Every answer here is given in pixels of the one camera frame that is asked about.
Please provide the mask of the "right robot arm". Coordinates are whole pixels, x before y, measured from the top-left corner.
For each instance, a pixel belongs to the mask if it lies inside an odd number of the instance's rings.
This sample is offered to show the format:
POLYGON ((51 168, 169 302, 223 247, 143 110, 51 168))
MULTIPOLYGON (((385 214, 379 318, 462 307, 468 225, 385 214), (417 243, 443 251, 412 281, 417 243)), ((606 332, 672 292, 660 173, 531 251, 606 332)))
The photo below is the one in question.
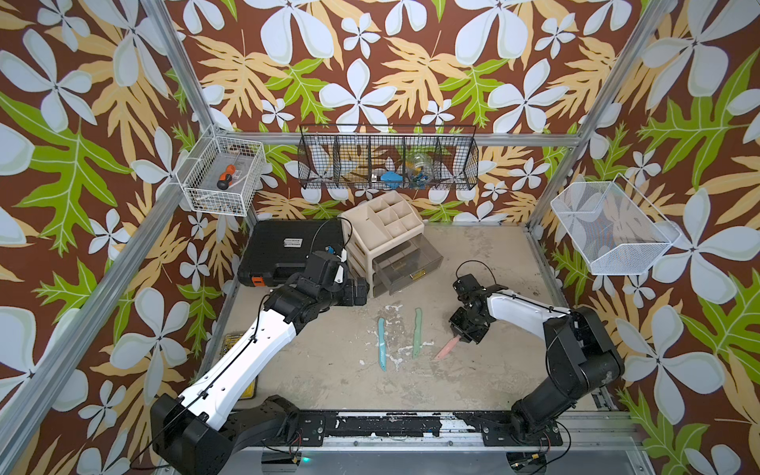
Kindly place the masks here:
POLYGON ((549 429, 578 400, 623 376, 623 359, 595 311, 543 304, 500 284, 485 287, 471 274, 452 287, 461 306, 449 324, 461 342, 479 344, 492 324, 507 322, 545 343, 546 380, 510 409, 517 441, 549 429))

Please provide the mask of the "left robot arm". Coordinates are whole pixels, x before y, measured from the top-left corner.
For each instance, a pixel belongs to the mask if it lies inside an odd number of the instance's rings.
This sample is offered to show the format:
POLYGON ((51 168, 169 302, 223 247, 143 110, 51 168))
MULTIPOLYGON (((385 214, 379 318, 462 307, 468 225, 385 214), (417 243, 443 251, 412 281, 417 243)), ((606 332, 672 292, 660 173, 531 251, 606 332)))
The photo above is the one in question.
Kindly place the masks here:
POLYGON ((179 474, 218 474, 231 456, 296 437, 299 409, 279 396, 236 412, 243 392, 306 324, 332 307, 366 304, 363 278, 322 285, 303 275, 266 295, 258 317, 237 343, 178 397, 162 396, 150 410, 150 447, 179 474))

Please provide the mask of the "beige plastic drawer organizer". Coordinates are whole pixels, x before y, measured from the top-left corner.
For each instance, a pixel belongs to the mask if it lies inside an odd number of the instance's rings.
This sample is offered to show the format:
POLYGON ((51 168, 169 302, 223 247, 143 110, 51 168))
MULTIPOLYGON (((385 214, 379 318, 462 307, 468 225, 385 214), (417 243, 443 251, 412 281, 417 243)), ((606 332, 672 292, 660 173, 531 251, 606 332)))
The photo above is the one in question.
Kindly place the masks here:
POLYGON ((373 297, 393 295, 437 270, 443 256, 425 237, 425 224, 396 191, 340 215, 348 263, 373 297))

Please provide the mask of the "green fruit knife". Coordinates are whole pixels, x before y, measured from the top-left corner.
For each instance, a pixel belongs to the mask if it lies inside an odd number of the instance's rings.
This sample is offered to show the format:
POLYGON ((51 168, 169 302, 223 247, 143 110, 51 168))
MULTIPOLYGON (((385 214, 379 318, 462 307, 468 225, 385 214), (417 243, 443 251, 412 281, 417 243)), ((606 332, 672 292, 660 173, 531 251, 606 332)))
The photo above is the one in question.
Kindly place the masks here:
POLYGON ((415 328, 413 335, 413 358, 418 358, 423 347, 423 318, 424 312, 421 308, 415 310, 415 328))

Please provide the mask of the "pink fruit knife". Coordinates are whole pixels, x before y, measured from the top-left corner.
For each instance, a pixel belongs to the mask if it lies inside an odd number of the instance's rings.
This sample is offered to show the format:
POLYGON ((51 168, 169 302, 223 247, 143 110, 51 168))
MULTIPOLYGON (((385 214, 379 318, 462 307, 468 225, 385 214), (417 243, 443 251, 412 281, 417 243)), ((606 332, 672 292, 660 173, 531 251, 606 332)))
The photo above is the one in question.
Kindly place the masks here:
POLYGON ((443 360, 443 358, 446 358, 452 352, 453 348, 457 346, 459 342, 460 342, 460 336, 454 336, 441 348, 441 350, 437 353, 437 355, 435 356, 433 360, 441 361, 443 360))

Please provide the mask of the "blue fruit knife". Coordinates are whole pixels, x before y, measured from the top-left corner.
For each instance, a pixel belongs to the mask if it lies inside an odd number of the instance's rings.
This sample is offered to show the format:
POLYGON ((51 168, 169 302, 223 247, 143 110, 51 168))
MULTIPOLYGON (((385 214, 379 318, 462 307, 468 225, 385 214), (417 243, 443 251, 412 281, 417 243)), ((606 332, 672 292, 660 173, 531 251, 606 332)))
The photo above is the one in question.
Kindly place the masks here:
POLYGON ((387 348, 385 340, 385 319, 379 318, 377 321, 377 349, 378 364, 382 371, 387 370, 387 348))

